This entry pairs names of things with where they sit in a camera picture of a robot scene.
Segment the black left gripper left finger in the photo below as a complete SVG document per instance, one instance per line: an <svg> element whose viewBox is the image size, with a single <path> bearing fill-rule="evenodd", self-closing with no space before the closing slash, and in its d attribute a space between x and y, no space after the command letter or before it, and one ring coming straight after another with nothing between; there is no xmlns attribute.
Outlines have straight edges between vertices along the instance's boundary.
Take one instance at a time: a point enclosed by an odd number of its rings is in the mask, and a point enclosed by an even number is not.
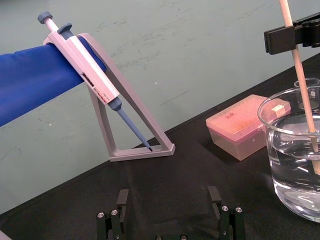
<svg viewBox="0 0 320 240"><path fill-rule="evenodd" d="M116 208L110 212L99 212L96 215L97 240L126 240L127 212L129 202L129 189L119 191Z"/></svg>

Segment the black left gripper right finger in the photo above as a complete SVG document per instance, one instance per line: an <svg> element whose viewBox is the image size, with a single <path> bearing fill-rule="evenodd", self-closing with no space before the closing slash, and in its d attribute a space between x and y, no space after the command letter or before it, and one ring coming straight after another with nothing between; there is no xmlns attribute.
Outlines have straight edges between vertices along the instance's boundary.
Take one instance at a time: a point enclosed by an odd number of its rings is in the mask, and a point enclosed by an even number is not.
<svg viewBox="0 0 320 240"><path fill-rule="evenodd" d="M244 211L240 206L234 208L223 203L215 186L207 187L207 205L210 216L217 220L218 240L244 240Z"/></svg>

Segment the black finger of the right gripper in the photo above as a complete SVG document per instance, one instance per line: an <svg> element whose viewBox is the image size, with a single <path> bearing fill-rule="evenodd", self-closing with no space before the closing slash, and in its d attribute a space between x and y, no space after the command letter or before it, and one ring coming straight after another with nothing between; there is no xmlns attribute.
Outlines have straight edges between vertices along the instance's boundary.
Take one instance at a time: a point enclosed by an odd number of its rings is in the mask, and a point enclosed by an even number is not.
<svg viewBox="0 0 320 240"><path fill-rule="evenodd" d="M309 15L293 22L264 32L265 51L276 55L292 51L297 45L318 48L320 46L320 14Z"/></svg>

